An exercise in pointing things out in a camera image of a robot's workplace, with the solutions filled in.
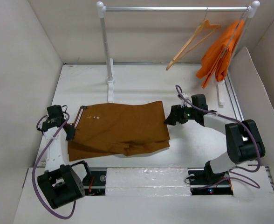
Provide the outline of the brown trousers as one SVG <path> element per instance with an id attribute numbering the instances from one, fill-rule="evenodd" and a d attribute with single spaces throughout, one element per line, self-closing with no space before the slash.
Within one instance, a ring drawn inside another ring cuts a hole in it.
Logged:
<path id="1" fill-rule="evenodd" d="M 105 103 L 82 105 L 68 142 L 70 161 L 122 154 L 150 154 L 168 148 L 162 101 L 144 105 Z"/>

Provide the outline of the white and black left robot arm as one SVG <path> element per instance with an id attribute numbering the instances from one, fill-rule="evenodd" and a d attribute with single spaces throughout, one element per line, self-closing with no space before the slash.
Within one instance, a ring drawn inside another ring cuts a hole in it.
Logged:
<path id="1" fill-rule="evenodd" d="M 48 146 L 46 166 L 37 182 L 50 207 L 57 209 L 84 197 L 84 185 L 90 183 L 92 174 L 86 169 L 76 173 L 69 165 L 67 142 L 74 138 L 75 128 L 68 124 L 67 112 L 60 105 L 48 107 L 47 112 L 39 128 Z"/>

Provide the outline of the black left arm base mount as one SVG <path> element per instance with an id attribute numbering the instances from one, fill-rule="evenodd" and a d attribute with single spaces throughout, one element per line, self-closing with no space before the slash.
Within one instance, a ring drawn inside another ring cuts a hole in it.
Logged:
<path id="1" fill-rule="evenodd" d="M 105 195 L 107 180 L 106 168 L 90 168 L 86 161 L 79 161 L 70 166 L 82 181 L 85 196 Z"/>

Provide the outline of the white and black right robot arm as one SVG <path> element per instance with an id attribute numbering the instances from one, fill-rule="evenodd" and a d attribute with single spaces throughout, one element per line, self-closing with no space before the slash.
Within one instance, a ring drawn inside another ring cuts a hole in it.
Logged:
<path id="1" fill-rule="evenodd" d="M 227 172 L 232 172 L 236 168 L 241 169 L 240 165 L 247 161 L 256 160 L 257 167 L 245 171 L 255 173 L 260 169 L 260 160 L 265 156 L 266 150 L 254 120 L 239 121 L 209 110 L 203 94 L 186 98 L 185 94 L 180 93 L 178 98 L 181 104 L 171 107 L 165 124 L 175 126 L 194 120 L 201 126 L 216 130 L 226 137 L 226 152 L 205 164 L 201 177 L 207 183 L 213 184 Z"/>

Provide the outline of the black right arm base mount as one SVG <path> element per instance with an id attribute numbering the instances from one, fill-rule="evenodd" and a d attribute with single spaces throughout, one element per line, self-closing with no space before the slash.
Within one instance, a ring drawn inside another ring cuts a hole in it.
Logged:
<path id="1" fill-rule="evenodd" d="M 233 195 L 228 172 L 210 175 L 203 168 L 188 169 L 185 183 L 190 186 L 192 196 Z"/>

